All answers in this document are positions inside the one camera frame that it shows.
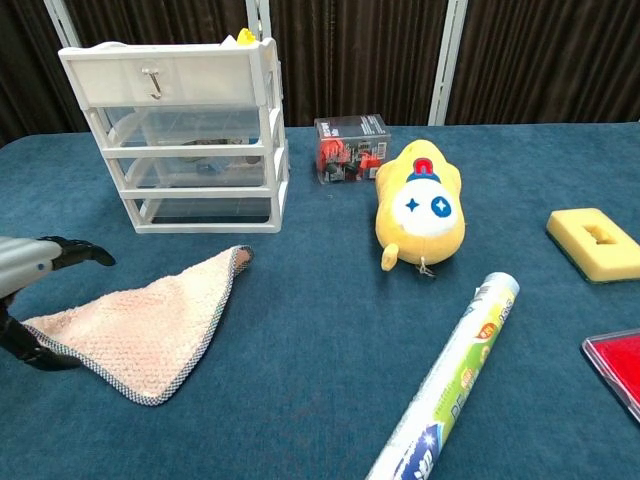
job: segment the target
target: blue carpet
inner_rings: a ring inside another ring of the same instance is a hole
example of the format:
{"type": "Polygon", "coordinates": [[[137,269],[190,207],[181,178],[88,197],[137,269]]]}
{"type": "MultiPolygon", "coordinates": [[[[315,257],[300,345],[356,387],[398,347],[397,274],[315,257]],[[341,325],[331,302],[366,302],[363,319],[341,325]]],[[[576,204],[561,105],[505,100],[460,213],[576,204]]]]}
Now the blue carpet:
{"type": "Polygon", "coordinates": [[[430,478],[636,478],[640,428],[579,345],[640,326],[640,282],[588,284],[544,228],[554,209],[593,206],[640,240],[640,124],[392,133],[394,156],[427,138],[462,174],[467,235],[435,281],[407,265],[380,271],[374,186],[318,185],[311,128],[287,131],[292,180],[276,235],[135,234],[89,134],[0,150],[0,234],[87,239],[118,260],[25,289],[18,319],[234,244],[256,254],[208,352],[161,407],[86,369],[42,373],[0,351],[0,478],[362,478],[496,270],[521,293],[430,478]]]}

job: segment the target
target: yellow plush toy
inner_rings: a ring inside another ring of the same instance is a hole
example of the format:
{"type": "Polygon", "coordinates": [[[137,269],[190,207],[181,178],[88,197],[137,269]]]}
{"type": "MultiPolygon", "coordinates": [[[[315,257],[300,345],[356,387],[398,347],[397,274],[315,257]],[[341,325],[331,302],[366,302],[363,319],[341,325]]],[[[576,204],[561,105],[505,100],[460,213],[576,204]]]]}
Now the yellow plush toy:
{"type": "Polygon", "coordinates": [[[416,140],[376,175],[376,235],[382,269],[398,258],[433,275],[428,265],[452,256],[464,239],[458,169],[427,140],[416,140]]]}

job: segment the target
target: robotic arm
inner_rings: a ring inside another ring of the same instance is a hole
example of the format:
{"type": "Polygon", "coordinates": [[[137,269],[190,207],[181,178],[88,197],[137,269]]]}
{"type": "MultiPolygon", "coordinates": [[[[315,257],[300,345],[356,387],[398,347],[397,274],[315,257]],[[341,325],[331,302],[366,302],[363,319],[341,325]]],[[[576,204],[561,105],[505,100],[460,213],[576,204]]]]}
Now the robotic arm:
{"type": "Polygon", "coordinates": [[[40,345],[24,325],[9,315],[8,308],[19,290],[53,270],[85,260],[105,266],[116,263],[105,249],[82,240],[0,237],[0,347],[40,370],[65,370],[80,365],[77,358],[40,345]]]}

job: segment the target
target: towel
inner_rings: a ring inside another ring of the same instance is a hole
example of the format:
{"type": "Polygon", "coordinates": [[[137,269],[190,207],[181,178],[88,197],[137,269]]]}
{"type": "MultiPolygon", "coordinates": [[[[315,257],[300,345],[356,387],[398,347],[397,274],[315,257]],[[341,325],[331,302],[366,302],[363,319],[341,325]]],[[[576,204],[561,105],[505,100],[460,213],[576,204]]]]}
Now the towel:
{"type": "Polygon", "coordinates": [[[250,248],[236,246],[144,288],[34,317],[25,326],[43,345],[80,359],[130,400],[160,405],[206,351],[234,277],[252,258],[250,248]]]}

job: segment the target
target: sponge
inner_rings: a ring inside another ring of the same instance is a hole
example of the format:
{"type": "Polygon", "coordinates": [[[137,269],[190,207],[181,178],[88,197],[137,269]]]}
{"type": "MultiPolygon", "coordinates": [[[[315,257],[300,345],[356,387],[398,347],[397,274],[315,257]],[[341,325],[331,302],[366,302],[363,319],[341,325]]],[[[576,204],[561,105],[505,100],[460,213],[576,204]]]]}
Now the sponge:
{"type": "Polygon", "coordinates": [[[547,233],[591,282],[640,279],[640,245],[597,208],[556,210],[547,233]]]}

